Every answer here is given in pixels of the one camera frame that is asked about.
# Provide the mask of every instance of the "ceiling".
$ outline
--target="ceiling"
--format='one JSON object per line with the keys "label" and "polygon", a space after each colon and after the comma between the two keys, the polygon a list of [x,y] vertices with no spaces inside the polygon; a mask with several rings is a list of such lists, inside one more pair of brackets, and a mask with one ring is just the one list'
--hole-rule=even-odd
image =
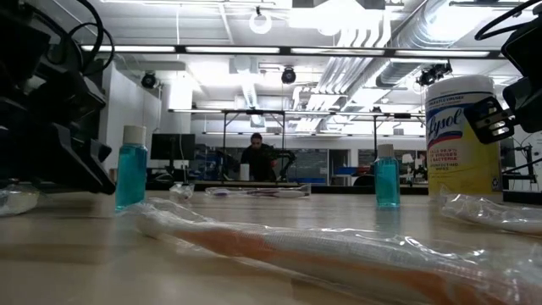
{"label": "ceiling", "polygon": [[[101,15],[106,28],[111,32],[115,43],[130,45],[180,44],[180,45],[275,45],[275,46],[336,46],[340,35],[325,36],[316,29],[289,27],[291,0],[276,1],[275,8],[264,9],[272,14],[272,27],[266,34],[257,34],[249,27],[249,19],[255,8],[224,5],[218,6],[179,6],[142,5],[139,3],[103,3],[89,0]],[[91,21],[88,11],[73,0],[37,0],[39,6],[47,11],[64,28],[69,29],[80,22]],[[404,0],[401,10],[390,12],[390,25],[393,31],[419,4],[418,0]],[[473,39],[481,26],[502,14],[495,10],[475,28],[457,41],[452,47],[498,49],[507,35],[500,35],[482,42]],[[530,11],[518,18],[507,21],[505,25],[531,20]],[[81,43],[92,44],[95,35],[90,30],[81,30],[76,37]],[[116,58],[117,65],[128,71],[134,79],[140,78],[146,64],[153,62],[180,62],[186,64],[196,81],[194,101],[232,101],[241,95],[241,82],[230,74],[230,59],[233,56],[204,55],[124,55]],[[255,89],[258,95],[291,97],[296,85],[318,82],[328,65],[328,57],[282,57],[255,56],[259,64],[277,65],[279,69],[266,69],[264,74],[255,76]],[[297,73],[293,86],[280,81],[281,69],[291,65]],[[497,82],[513,80],[519,76],[516,69],[505,60],[451,60],[453,75],[493,75]],[[174,69],[163,71],[161,76],[168,79],[175,74]],[[390,105],[419,106],[419,88],[413,84],[414,76],[407,77],[398,90],[391,90],[385,97]]]}

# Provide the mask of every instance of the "blue liquid bottle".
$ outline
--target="blue liquid bottle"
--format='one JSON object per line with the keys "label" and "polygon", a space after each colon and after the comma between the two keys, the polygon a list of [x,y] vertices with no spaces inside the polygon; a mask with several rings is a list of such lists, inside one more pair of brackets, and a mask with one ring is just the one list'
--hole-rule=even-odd
{"label": "blue liquid bottle", "polygon": [[116,210],[145,199],[147,180],[146,128],[125,126],[123,146],[119,150],[119,172],[117,173]]}
{"label": "blue liquid bottle", "polygon": [[399,207],[399,163],[395,159],[393,144],[378,147],[379,158],[374,161],[376,202],[379,207]]}

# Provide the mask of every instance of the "plastic wrap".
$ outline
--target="plastic wrap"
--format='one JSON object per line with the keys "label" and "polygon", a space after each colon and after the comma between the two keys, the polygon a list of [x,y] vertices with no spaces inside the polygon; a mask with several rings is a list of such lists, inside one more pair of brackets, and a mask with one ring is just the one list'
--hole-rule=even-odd
{"label": "plastic wrap", "polygon": [[0,190],[0,216],[10,216],[33,209],[40,192],[34,186],[10,185]]}
{"label": "plastic wrap", "polygon": [[176,202],[182,202],[188,200],[194,195],[194,185],[176,184],[169,188],[169,194]]}
{"label": "plastic wrap", "polygon": [[482,197],[450,194],[446,189],[441,191],[440,203],[440,212],[446,217],[497,229],[542,235],[540,208],[500,205]]}
{"label": "plastic wrap", "polygon": [[299,187],[208,187],[205,193],[212,197],[277,197],[298,198],[311,195],[311,185]]}
{"label": "plastic wrap", "polygon": [[226,257],[289,270],[365,299],[402,304],[540,304],[538,248],[524,256],[457,250],[410,236],[354,229],[289,229],[225,223],[173,202],[134,205],[137,228]]}

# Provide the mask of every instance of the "table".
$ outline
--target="table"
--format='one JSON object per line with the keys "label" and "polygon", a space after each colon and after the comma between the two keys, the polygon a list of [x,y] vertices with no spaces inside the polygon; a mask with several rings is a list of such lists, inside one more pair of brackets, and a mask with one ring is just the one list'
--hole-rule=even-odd
{"label": "table", "polygon": [[[149,197],[168,197],[149,191]],[[113,218],[114,197],[51,195],[18,217],[0,218],[0,303],[10,305],[359,304],[339,292],[227,258],[174,249]],[[427,197],[378,210],[374,195],[297,199],[226,198],[203,193],[191,208],[223,221],[297,228],[384,230],[419,240],[456,241],[491,250],[529,249],[537,240],[439,216]]]}

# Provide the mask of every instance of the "white bottle cap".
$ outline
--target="white bottle cap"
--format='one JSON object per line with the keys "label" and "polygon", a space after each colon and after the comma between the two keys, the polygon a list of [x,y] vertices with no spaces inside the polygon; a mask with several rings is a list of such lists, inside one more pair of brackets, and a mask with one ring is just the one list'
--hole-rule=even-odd
{"label": "white bottle cap", "polygon": [[145,126],[125,125],[122,142],[123,144],[145,145],[146,133],[147,133],[147,128]]}
{"label": "white bottle cap", "polygon": [[379,151],[379,158],[394,157],[393,144],[380,144],[377,146],[377,149]]}

